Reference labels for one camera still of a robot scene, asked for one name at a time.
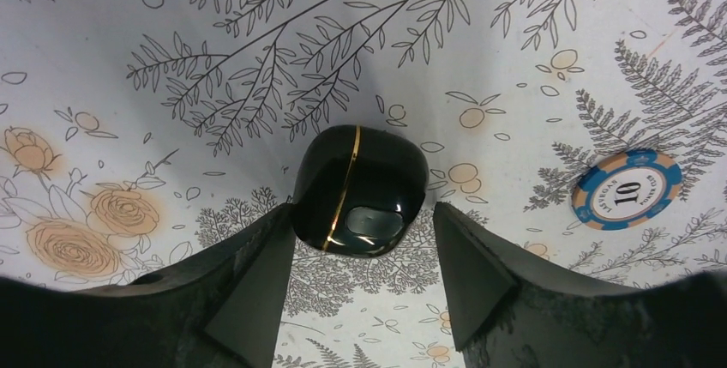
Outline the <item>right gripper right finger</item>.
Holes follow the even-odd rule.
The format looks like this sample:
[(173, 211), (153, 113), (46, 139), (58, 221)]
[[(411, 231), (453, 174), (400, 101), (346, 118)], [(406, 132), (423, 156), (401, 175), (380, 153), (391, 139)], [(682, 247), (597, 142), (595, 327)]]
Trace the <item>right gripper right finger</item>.
[(634, 289), (558, 266), (446, 202), (434, 230), (451, 330), (467, 367), (614, 367)]

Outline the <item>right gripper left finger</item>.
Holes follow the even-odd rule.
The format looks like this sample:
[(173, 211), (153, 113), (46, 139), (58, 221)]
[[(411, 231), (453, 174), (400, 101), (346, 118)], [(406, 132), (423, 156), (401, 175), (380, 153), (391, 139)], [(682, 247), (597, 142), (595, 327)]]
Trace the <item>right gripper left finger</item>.
[(82, 290), (110, 367), (269, 367), (291, 272), (292, 205), (125, 286)]

